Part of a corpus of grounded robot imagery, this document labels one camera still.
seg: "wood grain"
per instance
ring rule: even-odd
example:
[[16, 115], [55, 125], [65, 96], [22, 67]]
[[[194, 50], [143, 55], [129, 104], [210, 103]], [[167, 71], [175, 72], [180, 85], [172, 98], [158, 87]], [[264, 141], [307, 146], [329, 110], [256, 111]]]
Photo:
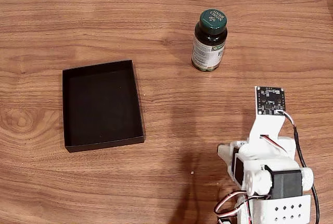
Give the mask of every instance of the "wood grain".
[[[229, 35], [205, 73], [190, 56], [211, 7]], [[146, 142], [69, 154], [61, 71], [122, 59], [135, 64]], [[255, 85], [286, 90], [332, 223], [332, 0], [0, 0], [0, 222], [215, 223], [236, 188], [216, 148], [248, 136]]]

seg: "black tray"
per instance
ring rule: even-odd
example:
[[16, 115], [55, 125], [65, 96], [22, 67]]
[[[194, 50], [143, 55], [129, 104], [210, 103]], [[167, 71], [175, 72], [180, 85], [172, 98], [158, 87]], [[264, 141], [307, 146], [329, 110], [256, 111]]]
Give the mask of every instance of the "black tray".
[[63, 70], [62, 102], [69, 152], [144, 142], [131, 60]]

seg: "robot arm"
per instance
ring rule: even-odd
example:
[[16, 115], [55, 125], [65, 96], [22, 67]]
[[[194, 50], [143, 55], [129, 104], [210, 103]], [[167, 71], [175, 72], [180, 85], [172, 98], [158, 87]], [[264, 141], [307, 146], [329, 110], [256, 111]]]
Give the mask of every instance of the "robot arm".
[[[311, 196], [304, 192], [313, 187], [313, 171], [295, 161], [295, 140], [278, 136], [286, 117], [294, 125], [285, 112], [284, 90], [256, 86], [255, 102], [256, 119], [248, 139], [218, 147], [240, 188], [215, 207], [219, 223], [234, 216], [238, 224], [309, 223]], [[238, 197], [236, 207], [221, 211], [233, 197]]]

